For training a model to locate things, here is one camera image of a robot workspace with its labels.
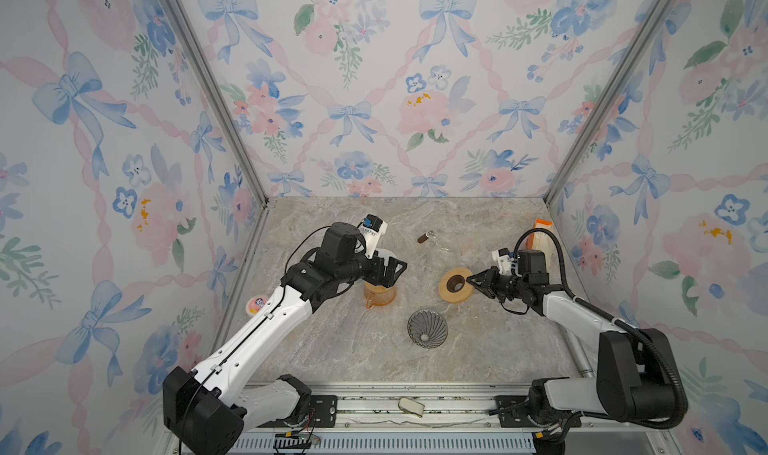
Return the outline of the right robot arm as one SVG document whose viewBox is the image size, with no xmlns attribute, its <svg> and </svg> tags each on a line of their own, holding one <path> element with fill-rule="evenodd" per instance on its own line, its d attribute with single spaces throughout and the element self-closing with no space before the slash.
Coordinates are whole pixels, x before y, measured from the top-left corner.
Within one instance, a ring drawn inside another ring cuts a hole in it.
<svg viewBox="0 0 768 455">
<path fill-rule="evenodd" d="M 522 302 L 527 312 L 558 324 L 597 353 L 593 376 L 537 379 L 526 402 L 510 412 L 561 427 L 581 417 L 661 430 L 683 421 L 688 399 L 662 332 L 608 314 L 577 296 L 565 280 L 552 282 L 541 251 L 501 250 L 494 260 L 493 267 L 469 276 L 468 285 L 502 306 Z"/>
</svg>

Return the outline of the grey ribbed glass dripper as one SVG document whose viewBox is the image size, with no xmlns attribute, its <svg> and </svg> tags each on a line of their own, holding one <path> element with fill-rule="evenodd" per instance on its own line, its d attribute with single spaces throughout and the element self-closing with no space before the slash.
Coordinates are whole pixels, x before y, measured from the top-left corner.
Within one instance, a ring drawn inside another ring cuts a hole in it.
<svg viewBox="0 0 768 455">
<path fill-rule="evenodd" d="M 422 309 L 414 312 L 407 321 L 411 341 L 425 349 L 440 347 L 447 339 L 448 324 L 436 311 Z"/>
</svg>

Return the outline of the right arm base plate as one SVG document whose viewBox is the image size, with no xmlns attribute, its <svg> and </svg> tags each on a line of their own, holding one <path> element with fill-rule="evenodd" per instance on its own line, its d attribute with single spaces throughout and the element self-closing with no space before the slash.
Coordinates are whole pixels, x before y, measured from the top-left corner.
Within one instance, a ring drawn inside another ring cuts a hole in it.
<svg viewBox="0 0 768 455">
<path fill-rule="evenodd" d="M 528 396 L 497 395 L 488 414 L 497 417 L 502 428 L 540 428 L 562 426 L 572 411 L 553 409 L 547 402 L 536 405 Z"/>
</svg>

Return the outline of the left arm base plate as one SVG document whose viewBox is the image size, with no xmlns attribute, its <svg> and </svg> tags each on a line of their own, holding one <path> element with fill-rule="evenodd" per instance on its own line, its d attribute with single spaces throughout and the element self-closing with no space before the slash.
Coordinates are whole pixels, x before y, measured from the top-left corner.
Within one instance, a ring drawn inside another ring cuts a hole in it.
<svg viewBox="0 0 768 455">
<path fill-rule="evenodd" d="M 299 428 L 334 428 L 338 415 L 336 395 L 311 395 L 308 406 L 296 419 L 278 419 L 260 425 L 260 428 L 293 429 Z"/>
</svg>

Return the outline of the wooden ring lid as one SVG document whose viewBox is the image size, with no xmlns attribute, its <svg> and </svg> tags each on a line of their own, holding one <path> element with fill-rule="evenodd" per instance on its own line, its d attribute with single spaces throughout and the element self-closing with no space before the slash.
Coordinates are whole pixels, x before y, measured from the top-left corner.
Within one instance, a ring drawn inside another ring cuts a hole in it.
<svg viewBox="0 0 768 455">
<path fill-rule="evenodd" d="M 474 292 L 474 287 L 468 282 L 470 276 L 472 271 L 464 267 L 447 272 L 438 284 L 440 298 L 451 304 L 459 304 L 469 299 Z"/>
</svg>

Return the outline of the white paper coffee filter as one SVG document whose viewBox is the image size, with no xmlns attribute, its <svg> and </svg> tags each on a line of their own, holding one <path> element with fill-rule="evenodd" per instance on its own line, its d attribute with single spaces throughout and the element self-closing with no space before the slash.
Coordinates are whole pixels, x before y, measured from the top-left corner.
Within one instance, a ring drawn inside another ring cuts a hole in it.
<svg viewBox="0 0 768 455">
<path fill-rule="evenodd" d="M 383 282 L 385 264 L 389 258 L 397 258 L 396 255 L 388 249 L 377 249 L 372 259 L 367 260 L 366 271 L 363 280 L 372 285 L 383 287 L 392 287 L 395 284 L 385 284 Z"/>
</svg>

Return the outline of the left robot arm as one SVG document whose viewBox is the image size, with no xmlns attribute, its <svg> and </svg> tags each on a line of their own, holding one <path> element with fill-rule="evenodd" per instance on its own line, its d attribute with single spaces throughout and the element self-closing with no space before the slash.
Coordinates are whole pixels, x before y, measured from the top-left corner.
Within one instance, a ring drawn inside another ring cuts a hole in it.
<svg viewBox="0 0 768 455">
<path fill-rule="evenodd" d="M 163 381 L 163 420 L 179 449 L 226 454 L 246 431 L 280 421 L 311 421 L 311 389 L 292 375 L 250 390 L 255 371 L 279 344 L 327 301 L 358 281 L 393 287 L 407 264 L 378 248 L 387 224 L 367 215 L 352 225 L 320 228 L 321 244 L 291 254 L 279 284 L 260 311 L 234 336 L 190 370 L 173 369 Z"/>
</svg>

